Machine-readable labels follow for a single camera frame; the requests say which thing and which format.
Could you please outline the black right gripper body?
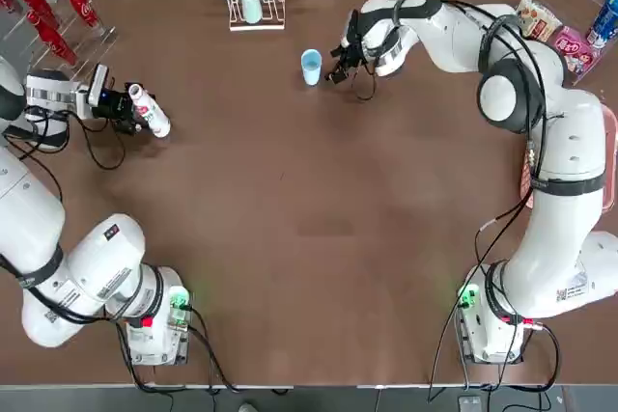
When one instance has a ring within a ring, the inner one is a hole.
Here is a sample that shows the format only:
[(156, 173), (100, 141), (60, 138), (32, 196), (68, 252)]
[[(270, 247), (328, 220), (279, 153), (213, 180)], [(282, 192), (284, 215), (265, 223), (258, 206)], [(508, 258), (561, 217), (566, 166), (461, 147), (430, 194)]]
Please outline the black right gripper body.
[(362, 64), (374, 61), (379, 56), (382, 31), (379, 27), (372, 27), (364, 32), (349, 27), (347, 41), (347, 65), (351, 68), (358, 68)]

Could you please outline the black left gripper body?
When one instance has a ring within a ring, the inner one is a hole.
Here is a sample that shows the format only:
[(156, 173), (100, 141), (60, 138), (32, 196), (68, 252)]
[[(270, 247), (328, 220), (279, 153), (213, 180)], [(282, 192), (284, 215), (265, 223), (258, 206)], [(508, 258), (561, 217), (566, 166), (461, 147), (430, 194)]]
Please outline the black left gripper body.
[(133, 101), (127, 91), (102, 89), (91, 92), (91, 112), (95, 119), (132, 123)]

